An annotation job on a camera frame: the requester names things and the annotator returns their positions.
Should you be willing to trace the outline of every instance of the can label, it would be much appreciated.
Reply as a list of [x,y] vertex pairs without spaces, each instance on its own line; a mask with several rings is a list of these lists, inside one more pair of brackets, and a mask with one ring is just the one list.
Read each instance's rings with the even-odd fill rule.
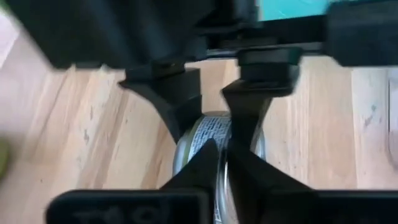
[[[226,136],[229,133],[231,119],[227,116],[207,116],[199,124],[192,139],[191,148],[188,154],[188,161],[201,149],[210,138],[216,142],[218,150],[221,150],[228,143]],[[220,210],[218,208],[218,196],[215,202],[215,222],[221,223]]]

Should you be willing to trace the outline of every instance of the black plastic part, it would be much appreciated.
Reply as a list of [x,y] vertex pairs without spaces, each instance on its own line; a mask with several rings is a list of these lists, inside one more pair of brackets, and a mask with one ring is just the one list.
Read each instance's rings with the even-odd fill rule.
[[392,191],[275,190],[260,223],[396,223]]
[[268,196],[275,190],[288,192],[310,190],[306,185],[258,158],[238,139],[230,141],[228,145],[228,170],[240,224],[267,223],[261,221],[263,214],[274,210],[274,205],[268,204]]
[[253,20],[255,0],[217,0],[216,10],[199,23],[199,27],[221,27]]
[[6,0],[55,68],[135,68],[183,56],[214,0]]
[[[201,113],[200,70],[180,70],[180,65],[161,71],[144,67],[126,72],[123,88],[135,91],[150,101],[169,129],[175,142],[191,128]],[[135,77],[155,77],[154,80],[135,80]]]
[[48,224],[211,223],[211,195],[201,189],[76,190],[58,196]]
[[238,64],[241,79],[256,82],[257,85],[268,85],[270,89],[289,87],[293,90],[299,77],[302,54],[300,48],[240,51]]
[[261,21],[258,27],[243,29],[240,35],[242,39],[273,37],[277,39],[278,44],[324,42],[326,16]]
[[207,140],[189,163],[161,189],[192,186],[215,192],[219,157],[220,154],[214,139]]
[[269,109],[272,97],[264,95],[257,83],[236,80],[223,88],[223,96],[231,114],[232,136],[249,149],[256,141],[262,120]]
[[343,1],[327,12],[327,54],[342,66],[398,64],[398,1]]
[[184,49],[187,61],[197,62],[207,58],[207,40],[205,37],[196,37],[189,40]]

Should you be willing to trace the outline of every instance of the teal surface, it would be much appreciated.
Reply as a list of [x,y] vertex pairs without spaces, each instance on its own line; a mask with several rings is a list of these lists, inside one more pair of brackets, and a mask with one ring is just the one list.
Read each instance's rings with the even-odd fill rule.
[[333,1],[336,0],[261,0],[262,20],[323,14]]

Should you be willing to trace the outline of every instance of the wooden floor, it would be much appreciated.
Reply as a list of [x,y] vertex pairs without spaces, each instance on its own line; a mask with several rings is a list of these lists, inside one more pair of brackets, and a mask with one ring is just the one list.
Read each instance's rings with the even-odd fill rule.
[[[1,19],[0,33],[0,137],[13,145],[0,223],[42,223],[69,189],[154,189],[170,178],[175,144],[155,109],[117,86],[123,73],[55,72]],[[225,109],[219,90],[237,77],[234,61],[192,66],[204,110]],[[398,189],[388,73],[305,58],[296,94],[276,99],[264,122],[267,160],[315,188]]]

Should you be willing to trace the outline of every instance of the metal can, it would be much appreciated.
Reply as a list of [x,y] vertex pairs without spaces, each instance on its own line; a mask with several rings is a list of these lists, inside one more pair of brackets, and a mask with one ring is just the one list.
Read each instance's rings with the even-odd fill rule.
[[[228,112],[209,112],[196,121],[178,141],[174,155],[173,175],[190,161],[204,143],[213,138],[220,153],[218,176],[215,192],[215,223],[229,224],[236,219],[233,198],[229,189],[228,162],[225,148],[231,136],[231,118]],[[254,153],[260,158],[266,158],[266,141],[261,130]]]

